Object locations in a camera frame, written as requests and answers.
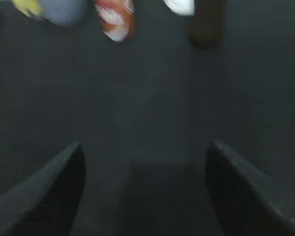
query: snack bag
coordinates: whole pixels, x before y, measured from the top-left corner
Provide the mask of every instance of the snack bag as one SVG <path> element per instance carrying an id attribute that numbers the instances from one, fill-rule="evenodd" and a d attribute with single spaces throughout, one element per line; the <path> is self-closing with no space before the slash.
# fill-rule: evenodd
<path id="1" fill-rule="evenodd" d="M 134 34 L 132 0 L 95 0 L 103 32 L 115 42 L 124 42 Z"/>

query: white object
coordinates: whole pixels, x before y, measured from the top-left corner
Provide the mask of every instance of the white object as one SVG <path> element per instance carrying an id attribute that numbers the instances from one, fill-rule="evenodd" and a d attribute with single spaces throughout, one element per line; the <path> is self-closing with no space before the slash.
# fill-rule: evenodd
<path id="1" fill-rule="evenodd" d="M 192 16 L 195 12 L 194 0 L 164 0 L 164 3 L 181 16 Z"/>

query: blue ball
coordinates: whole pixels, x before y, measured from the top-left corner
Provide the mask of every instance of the blue ball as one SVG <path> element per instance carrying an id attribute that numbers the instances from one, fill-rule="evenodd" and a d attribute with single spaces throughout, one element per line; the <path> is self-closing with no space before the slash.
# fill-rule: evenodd
<path id="1" fill-rule="evenodd" d="M 79 23 L 87 14 L 87 0 L 40 0 L 43 16 L 56 26 L 70 27 Z"/>

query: dark gray surface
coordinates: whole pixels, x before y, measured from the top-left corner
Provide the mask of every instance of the dark gray surface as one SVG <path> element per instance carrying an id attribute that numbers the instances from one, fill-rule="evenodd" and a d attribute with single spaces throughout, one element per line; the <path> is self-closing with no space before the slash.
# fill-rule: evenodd
<path id="1" fill-rule="evenodd" d="M 95 14 L 67 31 L 0 3 L 0 193 L 76 140 L 88 178 L 72 235 L 98 232 L 132 161 L 202 172 L 212 138 L 295 187 L 295 0 L 231 1 L 211 52 L 161 0 L 135 6 L 136 38 L 118 46 Z"/>

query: blurry object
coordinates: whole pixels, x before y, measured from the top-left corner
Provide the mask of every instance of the blurry object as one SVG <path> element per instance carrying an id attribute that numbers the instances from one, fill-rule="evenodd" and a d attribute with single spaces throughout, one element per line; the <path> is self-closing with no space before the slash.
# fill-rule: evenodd
<path id="1" fill-rule="evenodd" d="M 200 48 L 218 46 L 223 38 L 226 0 L 195 0 L 189 29 L 191 43 Z"/>
<path id="2" fill-rule="evenodd" d="M 221 142 L 208 149 L 206 182 L 226 236 L 295 236 L 295 193 Z"/>
<path id="3" fill-rule="evenodd" d="M 88 12 L 88 0 L 40 0 L 44 17 L 56 26 L 71 27 L 81 22 Z"/>
<path id="4" fill-rule="evenodd" d="M 27 17 L 42 19 L 43 8 L 39 0 L 12 0 L 14 6 Z"/>
<path id="5" fill-rule="evenodd" d="M 84 184 L 84 154 L 72 144 L 0 196 L 0 236 L 69 236 Z"/>
<path id="6" fill-rule="evenodd" d="M 134 34 L 132 0 L 95 0 L 103 32 L 115 42 L 125 42 Z"/>
<path id="7" fill-rule="evenodd" d="M 175 14 L 192 16 L 195 11 L 194 0 L 164 0 L 164 3 Z"/>
<path id="8" fill-rule="evenodd" d="M 13 3 L 26 16 L 46 19 L 60 27 L 79 23 L 88 8 L 88 0 L 13 0 Z"/>

